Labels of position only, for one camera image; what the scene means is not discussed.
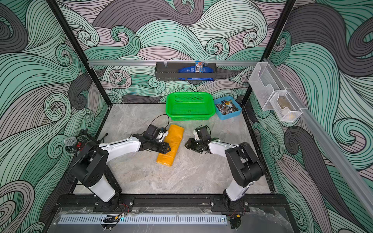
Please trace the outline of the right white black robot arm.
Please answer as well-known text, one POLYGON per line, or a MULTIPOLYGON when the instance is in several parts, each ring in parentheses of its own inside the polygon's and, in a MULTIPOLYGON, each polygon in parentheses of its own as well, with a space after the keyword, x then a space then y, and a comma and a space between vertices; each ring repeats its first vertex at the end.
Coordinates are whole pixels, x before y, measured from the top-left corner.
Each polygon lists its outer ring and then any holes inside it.
POLYGON ((210 129, 202 125, 193 131, 185 147, 197 153, 209 153, 226 158, 233 180, 226 188, 225 195, 235 202, 241 199, 246 191, 265 174, 265 169, 247 142, 232 144, 212 137, 210 129))

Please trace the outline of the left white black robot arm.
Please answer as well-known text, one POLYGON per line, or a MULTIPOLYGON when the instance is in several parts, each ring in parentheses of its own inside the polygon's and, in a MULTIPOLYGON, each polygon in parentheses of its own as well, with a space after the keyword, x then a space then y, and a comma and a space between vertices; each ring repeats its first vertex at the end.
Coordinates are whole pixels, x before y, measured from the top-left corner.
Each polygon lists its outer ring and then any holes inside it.
POLYGON ((81 130, 79 136, 84 136, 88 141, 83 142, 78 137, 71 137, 65 141, 67 150, 78 153, 71 165, 71 172, 102 202, 109 203, 121 192, 110 184, 109 178, 105 175, 108 162, 139 151, 167 154, 171 151, 169 143, 164 141, 167 135, 166 128, 158 128, 150 124, 140 134, 131 134, 127 139, 116 142, 102 143, 94 139, 87 130, 81 130))

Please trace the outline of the yellow printed pillowcase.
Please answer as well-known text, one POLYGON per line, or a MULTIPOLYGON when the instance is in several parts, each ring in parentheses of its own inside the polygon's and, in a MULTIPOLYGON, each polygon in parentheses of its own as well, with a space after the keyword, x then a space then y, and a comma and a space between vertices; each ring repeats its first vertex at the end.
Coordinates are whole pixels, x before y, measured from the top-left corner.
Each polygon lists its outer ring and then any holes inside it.
POLYGON ((156 162, 171 167, 173 165, 174 159, 178 152, 179 146, 183 139, 185 129, 178 125, 172 124, 169 128, 168 135, 165 138, 171 148, 171 151, 166 154, 159 153, 156 162))

